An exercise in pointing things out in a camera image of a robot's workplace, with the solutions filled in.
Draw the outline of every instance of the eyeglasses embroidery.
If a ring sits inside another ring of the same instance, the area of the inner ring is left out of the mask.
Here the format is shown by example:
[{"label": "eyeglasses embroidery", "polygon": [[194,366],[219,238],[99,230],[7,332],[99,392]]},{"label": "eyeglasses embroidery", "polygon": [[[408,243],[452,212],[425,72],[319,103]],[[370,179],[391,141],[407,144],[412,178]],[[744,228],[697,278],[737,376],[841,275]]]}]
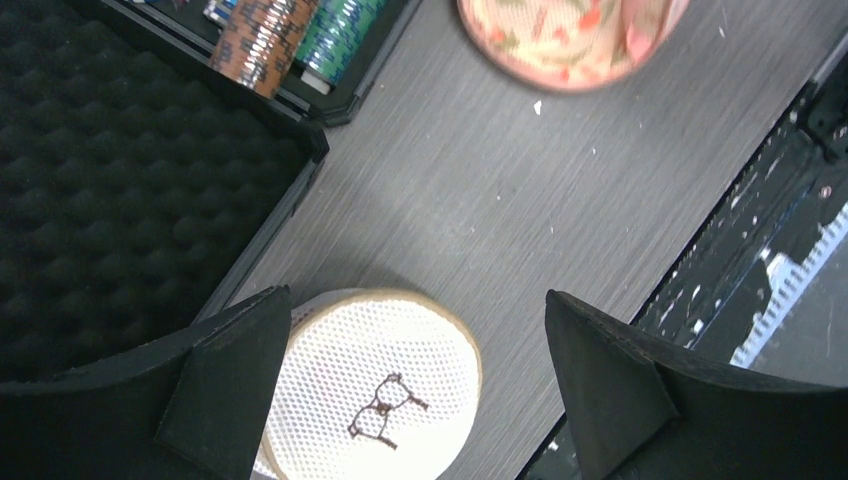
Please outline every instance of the eyeglasses embroidery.
[{"label": "eyeglasses embroidery", "polygon": [[389,424],[389,412],[413,403],[427,411],[430,405],[416,398],[412,390],[404,385],[400,373],[390,373],[377,388],[374,389],[374,399],[362,407],[353,421],[347,427],[351,438],[363,436],[381,442],[397,450],[397,444],[383,436]]}]

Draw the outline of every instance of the round mesh pouch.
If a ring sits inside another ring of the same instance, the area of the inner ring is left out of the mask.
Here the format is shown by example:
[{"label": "round mesh pouch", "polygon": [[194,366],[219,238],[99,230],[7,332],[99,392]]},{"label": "round mesh pouch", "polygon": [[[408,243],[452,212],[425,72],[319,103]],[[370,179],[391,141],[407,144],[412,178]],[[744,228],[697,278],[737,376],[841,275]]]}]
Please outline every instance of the round mesh pouch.
[{"label": "round mesh pouch", "polygon": [[279,479],[437,478],[480,400],[476,341],[399,290],[346,290],[293,312],[255,470]]}]

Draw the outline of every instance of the pink floral container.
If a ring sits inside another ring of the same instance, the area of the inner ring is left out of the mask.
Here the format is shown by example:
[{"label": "pink floral container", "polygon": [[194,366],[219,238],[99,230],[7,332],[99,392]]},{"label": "pink floral container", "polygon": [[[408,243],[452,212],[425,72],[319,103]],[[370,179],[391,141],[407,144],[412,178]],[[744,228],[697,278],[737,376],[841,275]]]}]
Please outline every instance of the pink floral container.
[{"label": "pink floral container", "polygon": [[602,87],[642,67],[689,0],[458,0],[469,35],[495,63],[550,90]]}]

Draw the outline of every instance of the stack of poker chips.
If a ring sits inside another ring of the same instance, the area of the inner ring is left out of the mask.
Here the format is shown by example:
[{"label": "stack of poker chips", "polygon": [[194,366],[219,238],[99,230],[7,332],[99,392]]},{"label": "stack of poker chips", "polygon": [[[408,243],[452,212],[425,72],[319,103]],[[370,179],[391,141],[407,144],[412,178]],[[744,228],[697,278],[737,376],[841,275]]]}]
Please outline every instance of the stack of poker chips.
[{"label": "stack of poker chips", "polygon": [[294,62],[319,0],[240,0],[218,39],[210,66],[271,98]]},{"label": "stack of poker chips", "polygon": [[[204,14],[226,27],[239,0],[209,0]],[[327,94],[338,85],[387,0],[323,0],[296,58],[302,79]]]}]

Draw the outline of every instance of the table surface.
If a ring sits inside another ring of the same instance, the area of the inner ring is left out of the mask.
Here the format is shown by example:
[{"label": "table surface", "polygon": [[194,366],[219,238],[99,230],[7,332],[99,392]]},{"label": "table surface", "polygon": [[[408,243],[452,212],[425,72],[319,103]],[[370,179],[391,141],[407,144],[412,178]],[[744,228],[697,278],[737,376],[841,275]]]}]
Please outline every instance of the table surface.
[{"label": "table surface", "polygon": [[485,379],[443,478],[511,479],[563,411],[546,291],[629,320],[848,25],[848,3],[694,1],[644,70],[583,95],[500,73],[454,3],[423,2],[239,298],[392,286],[453,310]]}]

